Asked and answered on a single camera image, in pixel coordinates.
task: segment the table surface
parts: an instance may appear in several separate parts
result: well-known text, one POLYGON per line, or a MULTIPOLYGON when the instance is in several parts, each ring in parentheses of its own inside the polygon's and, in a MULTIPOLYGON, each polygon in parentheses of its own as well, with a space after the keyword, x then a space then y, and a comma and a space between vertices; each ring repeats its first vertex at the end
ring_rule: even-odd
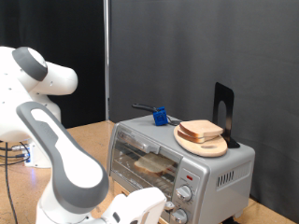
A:
MULTIPOLYGON (((114 123, 103 121, 99 123, 68 129, 75 140, 92 156, 107 166, 107 150, 114 123)), ((5 167, 0 166, 0 224, 13 224, 14 218, 7 196, 5 167)), ((50 180, 50 169, 25 167, 23 163, 8 166, 8 180, 12 201, 20 224, 36 223, 36 205, 50 180)), ((113 182, 111 178, 109 192, 105 200, 92 210, 93 217, 100 217, 113 200, 113 182)), ((244 209, 240 218, 242 224, 292 224, 294 222, 249 199, 249 206, 244 209)))

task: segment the black plate stand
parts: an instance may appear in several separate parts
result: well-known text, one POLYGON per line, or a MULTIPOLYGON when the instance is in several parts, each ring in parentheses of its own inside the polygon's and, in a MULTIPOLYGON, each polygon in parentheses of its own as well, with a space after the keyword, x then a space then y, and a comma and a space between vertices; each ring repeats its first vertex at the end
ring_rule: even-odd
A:
POLYGON ((234 92, 223 86, 219 82, 215 85, 215 97, 213 107, 213 123, 218 124, 219 103, 224 102, 226 107, 225 130, 222 137, 225 139, 228 148, 238 148, 240 145, 231 137, 232 121, 233 121, 233 107, 234 107, 234 92))

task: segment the toaster oven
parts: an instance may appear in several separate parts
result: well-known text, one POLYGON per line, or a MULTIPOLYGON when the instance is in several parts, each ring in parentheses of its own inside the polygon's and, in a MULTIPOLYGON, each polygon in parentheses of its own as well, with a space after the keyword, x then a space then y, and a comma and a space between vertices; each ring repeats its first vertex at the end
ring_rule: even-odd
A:
POLYGON ((177 143, 174 128, 156 126, 152 116, 115 124, 107 158, 114 188, 125 194, 159 188, 167 199, 163 224, 239 217, 249 204, 254 150, 240 144, 221 157, 200 157, 177 143))

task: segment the bread slice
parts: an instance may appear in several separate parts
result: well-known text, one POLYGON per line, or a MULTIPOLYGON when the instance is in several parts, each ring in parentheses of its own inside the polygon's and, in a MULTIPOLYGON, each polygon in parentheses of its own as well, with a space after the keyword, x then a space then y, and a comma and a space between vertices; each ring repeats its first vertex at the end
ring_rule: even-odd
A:
POLYGON ((179 128, 188 136, 195 138, 216 136, 223 133, 221 127, 206 119, 183 121, 179 124, 179 128))
POLYGON ((216 138, 218 135, 215 136, 209 136, 209 137, 201 137, 201 138, 197 138, 197 137, 192 137, 187 135, 185 132, 183 132, 180 127, 178 127, 178 136, 182 137, 188 141, 194 142, 194 143, 204 143, 208 140, 214 139, 216 138))
POLYGON ((166 170, 175 164, 174 161, 169 160, 161 155, 149 153, 140 157, 134 163, 134 167, 138 172, 151 176, 161 176, 166 173, 166 170))

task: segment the toaster oven window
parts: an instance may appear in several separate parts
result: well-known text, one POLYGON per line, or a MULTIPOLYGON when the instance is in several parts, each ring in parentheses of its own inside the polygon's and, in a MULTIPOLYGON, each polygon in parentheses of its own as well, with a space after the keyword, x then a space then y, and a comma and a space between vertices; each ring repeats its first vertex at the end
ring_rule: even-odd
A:
POLYGON ((138 189, 159 188, 171 199, 178 163, 162 154, 145 153, 117 139, 112 152, 112 171, 138 189))

